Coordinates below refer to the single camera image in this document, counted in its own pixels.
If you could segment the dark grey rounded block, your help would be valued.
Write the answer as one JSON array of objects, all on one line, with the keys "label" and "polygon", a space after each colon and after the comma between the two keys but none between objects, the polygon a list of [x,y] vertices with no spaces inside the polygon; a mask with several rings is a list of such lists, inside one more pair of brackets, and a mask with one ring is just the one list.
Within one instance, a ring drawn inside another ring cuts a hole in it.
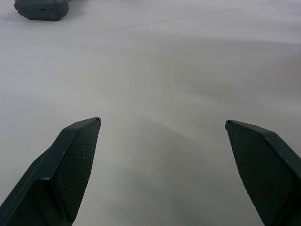
[{"label": "dark grey rounded block", "polygon": [[59,21],[69,12],[70,0],[15,0],[16,11],[29,20]]}]

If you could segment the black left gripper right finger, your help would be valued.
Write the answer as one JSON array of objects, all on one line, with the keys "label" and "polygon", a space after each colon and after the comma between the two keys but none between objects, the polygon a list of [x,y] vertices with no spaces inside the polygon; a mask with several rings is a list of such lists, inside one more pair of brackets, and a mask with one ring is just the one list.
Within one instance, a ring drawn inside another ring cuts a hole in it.
[{"label": "black left gripper right finger", "polygon": [[275,132],[225,123],[243,185],[265,226],[301,226],[301,158]]}]

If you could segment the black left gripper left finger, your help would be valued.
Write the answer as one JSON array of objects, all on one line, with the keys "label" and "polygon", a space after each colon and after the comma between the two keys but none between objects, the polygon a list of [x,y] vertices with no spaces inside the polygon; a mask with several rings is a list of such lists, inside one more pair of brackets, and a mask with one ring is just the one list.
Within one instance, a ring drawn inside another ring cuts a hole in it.
[{"label": "black left gripper left finger", "polygon": [[99,117],[64,128],[0,205],[0,226],[72,226],[91,175]]}]

